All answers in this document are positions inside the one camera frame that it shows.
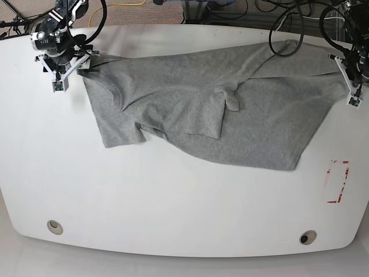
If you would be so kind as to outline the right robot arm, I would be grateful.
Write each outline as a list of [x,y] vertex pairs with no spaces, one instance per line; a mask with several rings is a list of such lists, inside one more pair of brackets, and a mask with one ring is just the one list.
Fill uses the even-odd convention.
[[88,1],[56,1],[55,8],[31,33],[33,48],[42,52],[35,61],[41,62],[43,71],[52,76],[54,91],[66,91],[68,76],[75,69],[89,69],[91,57],[100,54],[93,50],[92,42],[103,29],[107,18],[105,1],[101,1],[101,7],[103,17],[89,38],[83,34],[73,36],[70,32],[75,21],[87,12]]

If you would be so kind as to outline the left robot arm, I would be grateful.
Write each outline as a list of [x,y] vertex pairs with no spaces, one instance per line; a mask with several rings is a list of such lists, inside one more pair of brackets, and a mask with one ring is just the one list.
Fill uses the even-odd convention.
[[350,50],[343,51],[338,63],[349,87],[348,101],[355,105],[363,99],[362,88],[368,84],[368,1],[331,1],[344,18],[346,31],[352,40]]

